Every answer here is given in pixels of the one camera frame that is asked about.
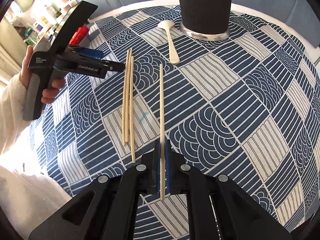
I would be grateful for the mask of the white sleeve left forearm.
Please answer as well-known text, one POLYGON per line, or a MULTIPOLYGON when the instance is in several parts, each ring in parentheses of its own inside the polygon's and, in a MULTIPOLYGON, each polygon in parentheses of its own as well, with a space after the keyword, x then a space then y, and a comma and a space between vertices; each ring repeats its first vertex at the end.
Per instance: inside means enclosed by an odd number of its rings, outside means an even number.
POLYGON ((31 123, 23 120, 26 92, 26 88, 20 81, 20 75, 16 74, 1 94, 1 154, 11 148, 22 131, 31 123))

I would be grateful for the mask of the person's left hand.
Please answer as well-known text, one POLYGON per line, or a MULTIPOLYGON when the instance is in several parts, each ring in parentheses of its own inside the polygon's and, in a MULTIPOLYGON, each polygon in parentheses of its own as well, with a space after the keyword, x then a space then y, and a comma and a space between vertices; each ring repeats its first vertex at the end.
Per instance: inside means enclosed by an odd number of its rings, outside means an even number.
MULTIPOLYGON (((33 54, 33 47, 28 46, 25 57, 22 62, 22 70, 20 72, 20 81, 22 85, 27 89, 31 79, 31 70, 28 68, 31 56, 33 54)), ((56 96, 59 93, 59 90, 65 86, 64 79, 56 79, 52 82, 52 88, 44 89, 42 92, 42 103, 51 104, 55 101, 56 96)))

